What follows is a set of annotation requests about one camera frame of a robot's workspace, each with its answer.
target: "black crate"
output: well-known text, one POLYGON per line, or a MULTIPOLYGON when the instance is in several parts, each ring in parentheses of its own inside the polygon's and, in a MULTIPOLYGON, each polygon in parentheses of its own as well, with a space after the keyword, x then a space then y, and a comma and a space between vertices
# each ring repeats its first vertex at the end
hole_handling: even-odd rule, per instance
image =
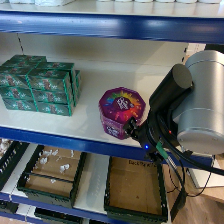
POLYGON ((34 215, 41 218, 44 222, 51 224, 81 224, 83 220, 80 217, 54 212, 42 208, 36 208, 34 215))
MULTIPOLYGON (((36 175, 32 173, 33 168, 35 167, 36 162, 38 161, 39 157, 42 154, 42 151, 44 149, 44 146, 38 145, 37 149, 35 150, 34 154, 32 155, 30 161, 27 163, 25 170, 23 171, 18 183, 17 183, 17 189, 19 191, 23 191, 29 199, 39 202, 44 202, 48 204, 54 204, 54 205, 60 205, 67 208, 73 208, 75 198, 78 191, 79 181, 82 175, 82 170, 85 164, 86 159, 86 153, 81 153, 80 160, 78 163, 78 167, 76 170, 76 174, 74 176, 74 180, 72 181, 72 189, 70 191, 69 197, 59 195, 59 194, 53 194, 46 191, 41 190, 34 190, 25 187, 27 180, 29 179, 30 175, 36 175)), ((48 179, 55 179, 63 182, 69 182, 67 180, 62 180, 55 177, 49 177, 46 175, 36 175, 41 176, 48 179)))
POLYGON ((89 220, 89 224, 107 224, 106 222, 99 222, 99 221, 95 221, 95 220, 89 220))
POLYGON ((20 161, 29 143, 12 142, 6 153, 0 159, 0 190, 8 181, 12 171, 20 161))
POLYGON ((0 212, 14 214, 16 213, 18 206, 19 204, 0 200, 0 212))
MULTIPOLYGON (((164 186, 164 179, 163 179, 163 171, 162 166, 157 166, 157 173, 158 173, 158 190, 159 196, 161 201, 161 215, 151 214, 146 212, 134 211, 130 209, 124 209, 120 207, 115 207, 110 205, 110 175, 111 175, 111 168, 112 168, 112 160, 113 158, 110 157, 109 167, 108 167, 108 174, 107 174, 107 183, 106 183, 106 190, 104 196, 104 209, 107 212, 107 216, 111 219, 117 219, 124 222, 129 223, 162 223, 167 222, 168 220, 168 209, 167 209, 167 201, 166 201, 166 193, 165 193, 165 186, 164 186)), ((144 162, 134 161, 137 165, 144 165, 144 162)))

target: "upper shelf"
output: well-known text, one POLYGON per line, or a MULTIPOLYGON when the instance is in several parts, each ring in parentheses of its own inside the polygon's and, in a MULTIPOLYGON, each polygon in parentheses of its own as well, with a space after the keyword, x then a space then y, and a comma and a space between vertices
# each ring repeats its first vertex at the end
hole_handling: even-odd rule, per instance
POLYGON ((224 5, 96 0, 61 7, 5 3, 0 5, 0 31, 223 44, 224 5))
MULTIPOLYGON (((0 98, 0 137, 50 145, 60 148, 144 160, 145 151, 131 138, 119 140, 103 130, 98 102, 113 88, 126 87, 139 92, 146 102, 144 120, 149 111, 148 99, 167 74, 169 67, 153 67, 148 74, 102 70, 82 71, 82 91, 72 117, 29 111, 7 110, 0 98)), ((211 158, 192 155, 210 165, 211 158)))

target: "gray cylinder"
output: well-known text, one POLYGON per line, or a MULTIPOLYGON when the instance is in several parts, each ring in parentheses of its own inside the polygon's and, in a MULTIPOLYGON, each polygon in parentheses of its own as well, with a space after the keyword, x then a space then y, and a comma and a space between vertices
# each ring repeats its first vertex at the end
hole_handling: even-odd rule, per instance
POLYGON ((186 67, 195 88, 173 113, 177 139, 193 152, 224 153, 224 55, 198 52, 187 60, 186 67))

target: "cardboard tray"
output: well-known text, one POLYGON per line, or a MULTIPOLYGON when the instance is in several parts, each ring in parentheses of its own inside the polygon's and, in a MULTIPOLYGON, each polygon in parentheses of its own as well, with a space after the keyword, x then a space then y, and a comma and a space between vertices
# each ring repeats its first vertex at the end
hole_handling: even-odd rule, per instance
POLYGON ((44 149, 46 148, 45 146, 42 146, 42 145, 37 146, 37 149, 32 155, 30 161, 27 163, 26 168, 23 171, 17 183, 17 189, 19 191, 23 191, 31 200, 40 201, 40 202, 44 202, 48 204, 60 205, 67 208, 72 208, 75 202, 75 198, 76 198, 76 194, 77 194, 78 186, 79 186, 79 181, 80 181, 82 170, 85 164, 86 153, 81 153, 79 161, 76 161, 77 169, 75 171, 74 177, 73 176, 71 177, 71 175, 70 176, 66 175, 64 177, 66 178, 69 177, 69 179, 64 179, 62 174, 61 176, 57 176, 57 177, 55 177, 54 175, 51 175, 52 172, 54 172, 53 168, 51 168, 51 170, 49 170, 47 174, 44 173, 44 170, 42 172, 42 170, 36 169, 36 164, 39 158, 42 156, 44 149), (42 183, 39 181, 40 179, 38 179, 38 181, 35 182, 34 177, 41 178, 42 183), (52 183, 50 183, 52 179, 56 180, 55 182, 56 185, 54 185, 54 187, 57 186, 55 187, 57 189, 56 191, 52 190, 53 185, 51 185, 52 183), (30 180, 31 180, 31 183, 34 183, 33 186, 35 186, 35 183, 36 183, 37 187, 35 188, 32 187, 33 189, 30 188, 28 186, 30 184, 30 180))
POLYGON ((167 222, 162 166, 150 164, 110 157, 104 196, 109 218, 129 223, 167 222))
POLYGON ((52 224, 81 224, 83 220, 80 217, 54 212, 42 208, 36 208, 34 215, 41 218, 44 222, 52 224))
POLYGON ((29 143, 14 141, 0 159, 0 190, 2 190, 5 183, 8 181, 12 171, 22 158, 28 145, 29 143))
POLYGON ((0 212, 15 214, 18 206, 19 204, 0 200, 0 212))

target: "candy tin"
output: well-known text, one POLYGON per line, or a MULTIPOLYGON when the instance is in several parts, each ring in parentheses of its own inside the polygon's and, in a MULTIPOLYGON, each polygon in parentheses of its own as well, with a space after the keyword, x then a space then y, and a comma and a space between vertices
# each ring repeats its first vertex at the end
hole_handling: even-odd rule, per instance
POLYGON ((133 90, 119 87, 105 92, 99 101, 100 119, 104 131, 119 139, 126 138, 124 124, 134 117, 139 125, 145 110, 145 102, 133 90))

